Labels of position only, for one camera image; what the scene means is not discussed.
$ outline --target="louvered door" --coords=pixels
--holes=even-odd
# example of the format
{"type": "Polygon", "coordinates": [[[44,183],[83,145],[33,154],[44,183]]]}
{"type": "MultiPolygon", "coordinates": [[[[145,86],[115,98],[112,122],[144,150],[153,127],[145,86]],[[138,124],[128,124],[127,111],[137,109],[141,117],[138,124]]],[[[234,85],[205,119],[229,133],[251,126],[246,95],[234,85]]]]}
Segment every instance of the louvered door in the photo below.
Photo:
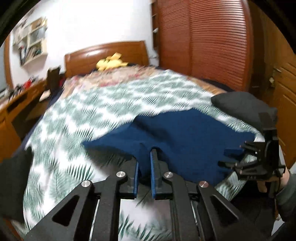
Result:
{"type": "Polygon", "coordinates": [[[160,66],[248,90],[252,24],[245,0],[162,0],[160,66]]]}

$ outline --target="metal bolt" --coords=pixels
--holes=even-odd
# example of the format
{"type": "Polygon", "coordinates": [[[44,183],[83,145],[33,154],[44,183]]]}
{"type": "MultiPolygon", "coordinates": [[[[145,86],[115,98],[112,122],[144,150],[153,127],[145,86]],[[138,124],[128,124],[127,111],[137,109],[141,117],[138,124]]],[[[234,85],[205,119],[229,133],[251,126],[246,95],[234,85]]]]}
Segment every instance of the metal bolt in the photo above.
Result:
{"type": "Polygon", "coordinates": [[[164,176],[165,176],[166,178],[171,178],[173,175],[174,175],[174,174],[173,174],[172,172],[166,172],[166,173],[164,174],[164,176]]]}
{"type": "Polygon", "coordinates": [[[202,188],[207,188],[209,186],[208,182],[206,181],[200,181],[199,185],[202,187],[202,188]]]}
{"type": "Polygon", "coordinates": [[[89,180],[85,180],[81,183],[81,186],[83,186],[84,188],[88,187],[91,184],[91,182],[89,180]]]}
{"type": "Polygon", "coordinates": [[[116,173],[116,176],[118,176],[118,177],[124,177],[125,175],[126,175],[126,173],[123,171],[116,173]]]}

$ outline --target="yellow plush toy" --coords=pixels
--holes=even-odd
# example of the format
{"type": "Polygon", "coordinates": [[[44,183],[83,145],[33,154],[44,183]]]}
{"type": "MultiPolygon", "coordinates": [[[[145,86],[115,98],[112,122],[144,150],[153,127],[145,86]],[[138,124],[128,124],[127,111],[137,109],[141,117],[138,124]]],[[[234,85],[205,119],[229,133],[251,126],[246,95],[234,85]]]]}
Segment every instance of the yellow plush toy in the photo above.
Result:
{"type": "Polygon", "coordinates": [[[118,68],[122,66],[127,66],[128,63],[122,62],[120,59],[121,54],[120,53],[115,53],[113,56],[108,56],[105,59],[101,59],[97,64],[96,68],[99,71],[104,71],[105,69],[112,69],[112,68],[118,68]]]}

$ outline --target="bed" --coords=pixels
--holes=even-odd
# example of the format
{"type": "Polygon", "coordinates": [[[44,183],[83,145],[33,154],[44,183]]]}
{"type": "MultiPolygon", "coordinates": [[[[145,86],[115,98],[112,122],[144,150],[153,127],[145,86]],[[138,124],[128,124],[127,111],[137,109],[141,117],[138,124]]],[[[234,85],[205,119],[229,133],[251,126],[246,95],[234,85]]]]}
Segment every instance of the bed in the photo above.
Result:
{"type": "MultiPolygon", "coordinates": [[[[92,72],[96,62],[121,53],[122,60],[138,65],[148,65],[144,41],[120,42],[92,46],[65,55],[66,76],[73,79],[97,78],[102,73],[92,72]]],[[[59,201],[83,180],[93,182],[104,180],[110,173],[119,170],[125,160],[109,152],[86,152],[80,145],[84,140],[91,140],[108,133],[123,123],[132,121],[139,114],[156,115],[169,110],[188,110],[196,108],[221,121],[237,131],[249,131],[255,134],[257,141],[262,135],[250,125],[231,117],[212,106],[210,97],[224,90],[197,78],[185,76],[171,70],[154,67],[127,67],[133,75],[122,82],[103,84],[95,87],[79,87],[66,97],[60,97],[46,111],[25,143],[34,152],[33,165],[29,174],[23,199],[25,223],[12,221],[21,237],[27,234],[59,201]],[[153,94],[157,98],[166,98],[167,93],[176,91],[175,86],[189,87],[197,97],[191,101],[186,94],[181,94],[183,104],[166,102],[157,107],[153,103],[133,106],[145,95],[151,85],[158,88],[153,94]]],[[[228,200],[234,198],[243,187],[232,173],[216,186],[216,189],[228,200]]],[[[122,200],[120,211],[120,240],[170,240],[171,222],[168,200],[154,201],[149,187],[140,184],[136,200],[122,200]]]]}

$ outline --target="mattress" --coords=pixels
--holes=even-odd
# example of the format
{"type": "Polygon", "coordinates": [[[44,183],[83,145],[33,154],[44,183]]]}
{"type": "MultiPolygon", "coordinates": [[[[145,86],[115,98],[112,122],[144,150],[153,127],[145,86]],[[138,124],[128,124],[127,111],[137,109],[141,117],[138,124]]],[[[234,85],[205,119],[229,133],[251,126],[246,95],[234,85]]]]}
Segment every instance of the mattress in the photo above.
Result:
{"type": "MultiPolygon", "coordinates": [[[[46,111],[26,144],[32,147],[34,159],[23,200],[25,223],[13,222],[16,230],[24,237],[81,181],[102,181],[118,171],[123,157],[109,152],[90,155],[81,142],[96,139],[137,115],[196,108],[236,131],[254,133],[256,141],[264,140],[250,125],[215,108],[210,101],[212,91],[222,90],[166,70],[142,80],[80,89],[60,98],[46,111]]],[[[216,189],[231,200],[244,183],[232,173],[216,189]]],[[[140,184],[135,200],[121,201],[119,240],[171,238],[169,201],[153,200],[150,188],[140,184]]]]}

